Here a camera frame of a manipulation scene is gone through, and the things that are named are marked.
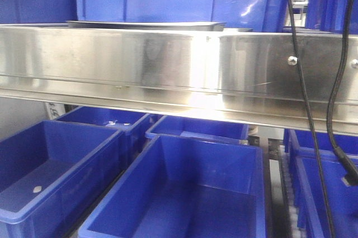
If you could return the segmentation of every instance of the screw head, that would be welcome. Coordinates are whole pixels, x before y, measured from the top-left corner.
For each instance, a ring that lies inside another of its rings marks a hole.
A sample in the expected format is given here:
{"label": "screw head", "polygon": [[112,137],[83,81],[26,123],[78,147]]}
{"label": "screw head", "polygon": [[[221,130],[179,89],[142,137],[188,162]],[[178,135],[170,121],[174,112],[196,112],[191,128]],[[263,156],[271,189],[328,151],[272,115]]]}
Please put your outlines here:
{"label": "screw head", "polygon": [[358,59],[353,59],[351,61],[351,67],[354,69],[358,69]]}
{"label": "screw head", "polygon": [[287,59],[287,62],[290,66],[296,66],[297,65],[297,57],[292,55]]}

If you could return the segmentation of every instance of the stainless steel beam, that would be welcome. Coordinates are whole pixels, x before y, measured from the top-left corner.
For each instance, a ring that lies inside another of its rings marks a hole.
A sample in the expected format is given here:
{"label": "stainless steel beam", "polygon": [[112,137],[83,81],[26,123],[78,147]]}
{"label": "stainless steel beam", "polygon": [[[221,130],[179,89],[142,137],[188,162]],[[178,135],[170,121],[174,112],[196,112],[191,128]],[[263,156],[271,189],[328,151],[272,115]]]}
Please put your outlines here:
{"label": "stainless steel beam", "polygon": [[[318,130],[340,59],[339,35],[299,35]],[[289,34],[0,27],[0,95],[308,128]],[[358,135],[358,37],[335,110]]]}

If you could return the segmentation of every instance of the black cable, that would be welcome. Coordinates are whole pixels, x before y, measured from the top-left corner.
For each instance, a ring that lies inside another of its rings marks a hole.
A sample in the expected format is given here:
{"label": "black cable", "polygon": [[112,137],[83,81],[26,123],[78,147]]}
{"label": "black cable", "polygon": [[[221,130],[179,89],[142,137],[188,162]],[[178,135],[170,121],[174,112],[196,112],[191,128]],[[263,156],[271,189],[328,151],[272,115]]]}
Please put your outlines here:
{"label": "black cable", "polygon": [[343,24],[341,61],[340,61],[340,66],[338,68],[336,80],[333,85],[331,95],[328,101],[326,124],[327,124],[327,133],[329,136],[329,140],[331,141],[333,147],[333,152],[337,156],[338,161],[343,165],[343,167],[347,171],[347,175],[345,176],[346,184],[358,185],[358,169],[354,165],[354,163],[347,157],[344,151],[337,145],[335,136],[333,135],[333,126],[332,126],[333,108],[335,106],[338,89],[341,85],[341,81],[347,64],[349,25],[351,21],[353,4],[354,4],[354,0],[348,0],[346,11],[345,11],[344,24]]}
{"label": "black cable", "polygon": [[328,221],[328,226],[329,226],[329,232],[331,234],[331,238],[335,238],[336,237],[335,228],[334,228],[334,225],[333,225],[331,207],[329,206],[329,202],[328,202],[328,194],[327,194],[326,183],[325,183],[324,175],[323,175],[321,155],[319,153],[318,140],[317,140],[317,136],[315,134],[312,111],[311,111],[311,107],[310,107],[310,104],[309,104],[309,101],[308,101],[307,88],[306,88],[306,83],[305,83],[304,74],[303,74],[303,68],[302,68],[302,64],[301,64],[301,60],[300,60],[300,56],[299,56],[292,0],[288,0],[288,9],[289,9],[289,13],[290,13],[294,55],[297,58],[297,66],[298,66],[298,73],[299,73],[299,76],[300,76],[300,84],[301,84],[301,89],[302,89],[302,95],[303,95],[303,98],[304,98],[304,104],[305,104],[306,111],[307,111],[309,128],[311,130],[311,134],[312,134],[312,138],[313,138],[313,142],[314,142],[314,153],[315,153],[315,158],[316,158],[317,165],[318,165],[318,173],[319,173],[319,178],[320,178],[320,181],[321,181],[324,205],[326,207],[326,215],[327,215],[327,221]]}

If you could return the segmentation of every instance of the metal tray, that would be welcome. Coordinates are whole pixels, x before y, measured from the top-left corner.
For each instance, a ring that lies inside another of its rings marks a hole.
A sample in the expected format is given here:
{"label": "metal tray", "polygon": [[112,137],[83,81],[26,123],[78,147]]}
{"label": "metal tray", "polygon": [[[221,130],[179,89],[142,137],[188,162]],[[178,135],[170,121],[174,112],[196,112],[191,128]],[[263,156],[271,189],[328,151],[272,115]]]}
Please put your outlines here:
{"label": "metal tray", "polygon": [[121,30],[196,30],[223,31],[225,23],[220,22],[178,22],[178,23],[130,23],[130,22],[95,22],[67,21],[69,27],[80,28],[115,28]]}

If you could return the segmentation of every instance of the shelf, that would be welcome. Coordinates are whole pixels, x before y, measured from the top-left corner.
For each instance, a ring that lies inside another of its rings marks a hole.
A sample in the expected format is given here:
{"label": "shelf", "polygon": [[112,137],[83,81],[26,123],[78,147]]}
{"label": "shelf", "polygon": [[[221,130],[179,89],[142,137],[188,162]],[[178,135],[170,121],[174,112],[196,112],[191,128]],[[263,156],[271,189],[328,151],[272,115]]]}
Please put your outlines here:
{"label": "shelf", "polygon": [[[341,36],[300,34],[318,131]],[[334,128],[357,135],[358,37]],[[0,96],[308,129],[290,34],[0,27]]]}

